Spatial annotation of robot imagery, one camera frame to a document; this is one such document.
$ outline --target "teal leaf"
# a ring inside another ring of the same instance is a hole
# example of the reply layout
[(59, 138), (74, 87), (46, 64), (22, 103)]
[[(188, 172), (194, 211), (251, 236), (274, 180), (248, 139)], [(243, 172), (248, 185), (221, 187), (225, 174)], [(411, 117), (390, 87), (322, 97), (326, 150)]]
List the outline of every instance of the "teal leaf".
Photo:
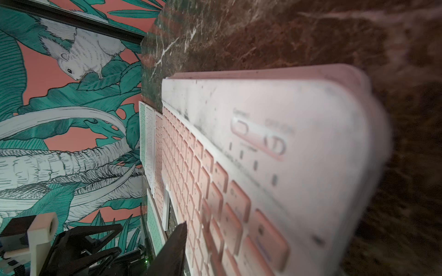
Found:
[(86, 0), (86, 2), (89, 5), (99, 5), (99, 4), (105, 4), (106, 3), (104, 0)]
[(150, 2), (152, 2), (152, 3), (154, 3), (155, 5), (157, 5), (158, 7), (163, 7), (163, 5), (161, 5), (160, 3), (158, 3), (157, 1), (155, 1), (155, 0), (149, 0)]
[(103, 75), (102, 79), (99, 79), (98, 74), (95, 72), (88, 73), (81, 80), (78, 90), (99, 90), (118, 83), (121, 78), (121, 72), (126, 69), (128, 65), (125, 61), (111, 60), (101, 71)]
[[(126, 219), (122, 219), (122, 220), (117, 220), (115, 221), (116, 224), (125, 224), (126, 223)], [(105, 222), (106, 225), (111, 225), (112, 222)], [(84, 223), (84, 222), (69, 222), (67, 223), (67, 225), (72, 226), (72, 227), (77, 227), (77, 226), (90, 226), (90, 223)], [(140, 216), (134, 217), (133, 219), (130, 220), (129, 223), (129, 231), (132, 231), (133, 229), (137, 228), (140, 226)]]
[[(64, 185), (60, 188), (51, 190), (49, 193), (44, 195), (36, 204), (31, 208), (24, 210), (16, 218), (21, 218), (25, 216), (33, 216), (38, 214), (45, 214), (56, 212), (58, 218), (58, 228), (57, 233), (63, 232), (63, 224), (68, 218), (69, 206), (74, 197), (74, 191), (78, 187), (79, 183)], [(11, 221), (12, 218), (4, 218), (2, 225), (0, 227), (0, 232), (6, 227), (6, 225)]]
[[(109, 113), (116, 116), (121, 120), (121, 122), (124, 124), (125, 127), (127, 127), (129, 123), (129, 119), (135, 114), (134, 104), (127, 104), (119, 106), (120, 109), (122, 109), (126, 113), (125, 119), (121, 119), (115, 111), (110, 111)], [(102, 134), (106, 136), (106, 138), (97, 138), (95, 141), (97, 143), (98, 147), (102, 147), (104, 145), (112, 144), (117, 141), (115, 137), (117, 138), (123, 138), (124, 133), (121, 132), (119, 129), (114, 129), (115, 126), (112, 124), (106, 123), (102, 120), (85, 120), (84, 123), (91, 129), (91, 131)]]
[(94, 9), (91, 4), (88, 3), (86, 0), (71, 0), (72, 3), (74, 3), (77, 7), (79, 7), (82, 11), (91, 14), (96, 15), (98, 17), (101, 17), (103, 19), (107, 20), (107, 17), (104, 13)]
[(128, 18), (157, 18), (159, 11), (140, 11), (140, 10), (119, 10), (110, 11), (110, 15)]
[(126, 140), (131, 149), (134, 149), (140, 139), (140, 119), (139, 114), (130, 117), (126, 126)]
[(22, 94), (26, 89), (27, 76), (18, 43), (2, 31), (0, 53), (0, 121), (3, 121), (11, 118), (23, 104)]
[(71, 42), (61, 40), (46, 31), (45, 27), (40, 25), (35, 17), (7, 8), (0, 8), (0, 30), (12, 36), (26, 47), (45, 55), (49, 54), (43, 47), (40, 37), (52, 39), (68, 50), (72, 45)]
[(135, 5), (135, 6), (139, 6), (141, 8), (146, 8), (148, 10), (161, 11), (160, 8), (157, 8), (154, 5), (148, 4), (142, 0), (123, 0), (123, 1), (126, 3), (129, 3), (129, 4), (132, 4), (132, 5)]
[(119, 209), (134, 209), (140, 207), (140, 203), (143, 202), (143, 198), (119, 198), (106, 202), (102, 207), (111, 207), (114, 210)]
[(132, 237), (130, 238), (129, 244), (127, 245), (126, 253), (133, 251), (133, 249), (135, 248), (139, 233), (140, 233), (140, 229), (139, 228), (135, 229), (135, 233), (132, 235)]
[[(95, 91), (79, 91), (77, 90), (78, 86), (78, 83), (68, 83), (61, 88), (49, 89), (46, 96), (32, 98), (29, 101), (29, 105), (22, 106), (18, 109), (18, 113), (24, 114), (60, 106), (85, 106), (110, 112), (117, 110), (124, 100), (133, 95), (139, 94), (141, 91), (140, 89), (134, 89), (131, 92), (120, 94), (120, 88), (115, 84)], [(88, 125), (84, 122), (85, 119), (70, 118), (37, 125), (4, 140), (28, 140), (31, 138), (46, 139), (66, 133), (71, 126), (85, 129), (88, 128)]]
[(104, 249), (106, 250), (106, 249), (111, 249), (111, 248), (114, 248), (115, 247), (115, 238), (113, 238), (113, 239), (111, 239), (107, 244), (106, 244), (106, 246), (104, 247)]
[(141, 62), (137, 61), (129, 65), (121, 72), (120, 91), (127, 93), (141, 82)]
[(126, 248), (127, 233), (129, 232), (129, 223), (131, 218), (132, 215), (130, 215), (130, 217), (126, 219), (126, 222), (124, 222), (123, 230), (121, 231), (120, 237), (118, 238), (118, 247), (121, 248), (120, 255), (124, 254)]

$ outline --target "marble surface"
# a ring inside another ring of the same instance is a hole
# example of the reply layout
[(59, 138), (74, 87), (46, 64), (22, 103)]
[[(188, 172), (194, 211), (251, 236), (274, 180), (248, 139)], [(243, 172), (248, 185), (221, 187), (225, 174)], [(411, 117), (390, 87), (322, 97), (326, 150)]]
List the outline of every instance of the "marble surface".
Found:
[(169, 0), (142, 43), (143, 99), (175, 72), (347, 63), (371, 78), (394, 153), (341, 267), (442, 275), (442, 2)]

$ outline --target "jungle wallpaper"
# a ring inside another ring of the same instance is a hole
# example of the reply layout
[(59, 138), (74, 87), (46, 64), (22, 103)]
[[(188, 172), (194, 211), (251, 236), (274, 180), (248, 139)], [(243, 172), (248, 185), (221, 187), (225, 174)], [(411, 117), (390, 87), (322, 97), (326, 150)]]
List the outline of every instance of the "jungle wallpaper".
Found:
[[(144, 34), (155, 0), (40, 0)], [(140, 240), (139, 45), (0, 8), (0, 232), (56, 212), (57, 234), (121, 223)], [(13, 272), (0, 272), (0, 276)]]

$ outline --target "pink keyboard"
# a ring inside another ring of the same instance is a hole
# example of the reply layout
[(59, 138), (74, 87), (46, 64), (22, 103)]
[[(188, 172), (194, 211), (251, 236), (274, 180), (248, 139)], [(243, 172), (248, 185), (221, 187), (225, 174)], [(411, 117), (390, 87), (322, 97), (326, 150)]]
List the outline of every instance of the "pink keyboard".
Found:
[(389, 127), (363, 73), (308, 70), (308, 81), (163, 80), (162, 175), (187, 221), (192, 276), (337, 268), (389, 156)]

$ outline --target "keycap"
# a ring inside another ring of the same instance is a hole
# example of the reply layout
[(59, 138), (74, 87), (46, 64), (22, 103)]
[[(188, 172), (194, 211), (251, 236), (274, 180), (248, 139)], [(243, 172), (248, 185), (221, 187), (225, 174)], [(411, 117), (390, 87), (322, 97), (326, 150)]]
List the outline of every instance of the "keycap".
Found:
[(222, 211), (223, 196), (216, 185), (212, 182), (209, 187), (209, 196), (207, 197), (207, 204), (210, 207), (212, 216), (216, 220), (220, 220)]
[(270, 266), (282, 271), (289, 255), (289, 244), (260, 210), (250, 218), (249, 236)]
[(199, 180), (199, 168), (201, 167), (201, 163), (196, 156), (193, 157), (192, 160), (192, 168), (191, 172), (195, 176), (195, 181)]
[(202, 231), (202, 220), (201, 220), (201, 216), (199, 215), (199, 212), (195, 212), (194, 213), (194, 217), (192, 220), (192, 224), (194, 226), (194, 230), (195, 230), (195, 237), (196, 238), (200, 238), (202, 237), (201, 235), (201, 231)]
[(243, 234), (243, 226), (228, 203), (224, 204), (223, 207), (220, 229), (224, 235), (227, 247), (233, 254), (238, 254), (241, 236)]
[(183, 157), (186, 156), (187, 153), (187, 142), (184, 140), (181, 141), (181, 154), (183, 155)]
[(244, 239), (238, 257), (238, 269), (242, 276), (274, 276), (249, 237)]
[(189, 167), (187, 166), (186, 162), (183, 163), (183, 170), (181, 173), (183, 174), (184, 180), (187, 180), (187, 172), (189, 171)]
[(193, 267), (193, 248), (192, 248), (192, 244), (187, 241), (186, 243), (186, 257), (187, 257), (187, 263), (189, 264), (189, 267), (192, 268)]
[(187, 236), (189, 237), (189, 240), (191, 241), (192, 245), (195, 245), (195, 229), (193, 227), (192, 220), (189, 220), (187, 222), (187, 226), (189, 228), (189, 230), (187, 231)]
[(199, 270), (198, 262), (195, 260), (195, 257), (194, 257), (194, 269), (192, 276), (201, 276), (201, 271)]
[(187, 172), (187, 187), (189, 188), (189, 192), (193, 193), (193, 184), (195, 183), (195, 178), (193, 177), (190, 171)]
[(210, 177), (207, 171), (204, 168), (201, 168), (199, 171), (199, 181), (198, 186), (201, 190), (201, 196), (203, 198), (207, 198), (207, 194), (209, 193), (209, 181)]
[(220, 191), (223, 193), (227, 190), (227, 180), (228, 180), (227, 172), (221, 167), (221, 165), (217, 162), (213, 169), (212, 180), (215, 185), (218, 187)]
[(189, 129), (186, 127), (184, 128), (183, 139), (186, 141), (189, 139)]
[(241, 276), (236, 261), (230, 254), (229, 250), (224, 250), (224, 254), (221, 260), (222, 266), (224, 267), (225, 274), (228, 276)]
[(194, 147), (195, 147), (195, 135), (193, 135), (192, 133), (189, 133), (189, 142), (188, 142), (188, 144), (189, 144), (189, 147), (191, 148), (191, 149), (194, 149)]
[(225, 201), (228, 202), (239, 220), (244, 222), (248, 221), (250, 214), (250, 198), (235, 181), (229, 183)]
[(198, 240), (195, 240), (194, 256), (195, 256), (196, 263), (198, 264), (198, 267), (202, 267), (202, 265), (204, 264), (204, 261), (203, 261), (204, 258), (202, 257), (202, 250), (201, 250)]
[(207, 265), (204, 264), (202, 269), (201, 269), (201, 276), (209, 276), (209, 271), (207, 270)]
[(186, 163), (187, 163), (187, 165), (189, 166), (189, 168), (191, 168), (192, 167), (192, 159), (193, 159), (193, 150), (190, 148), (190, 147), (188, 147), (187, 148), (187, 153), (186, 153)]
[(189, 220), (191, 220), (193, 219), (193, 214), (195, 212), (195, 204), (191, 196), (189, 196), (189, 199), (187, 200), (187, 209), (189, 210)]
[(199, 212), (201, 216), (201, 221), (203, 226), (208, 229), (210, 224), (210, 219), (212, 218), (212, 212), (205, 199), (201, 200), (201, 211)]
[(210, 221), (209, 231), (212, 235), (216, 253), (219, 255), (219, 258), (221, 258), (222, 250), (224, 249), (224, 238), (222, 237), (221, 230), (214, 219)]
[(183, 185), (183, 199), (184, 199), (184, 205), (187, 204), (187, 199), (189, 197), (189, 189), (187, 188), (187, 185)]
[(198, 159), (202, 159), (202, 152), (203, 152), (203, 146), (202, 146), (202, 144), (201, 144), (201, 142), (200, 141), (196, 141), (195, 142), (195, 147), (194, 147), (194, 153), (195, 153), (195, 156), (196, 157), (198, 157)]
[(194, 183), (193, 185), (192, 198), (195, 203), (195, 209), (199, 210), (199, 207), (201, 205), (201, 190), (196, 183)]
[(213, 156), (207, 150), (204, 150), (204, 152), (202, 154), (201, 164), (209, 174), (212, 173)]
[(201, 248), (202, 259), (204, 263), (210, 261), (210, 248), (207, 246), (206, 237), (208, 234), (206, 232), (201, 232), (201, 238), (199, 239), (199, 246)]

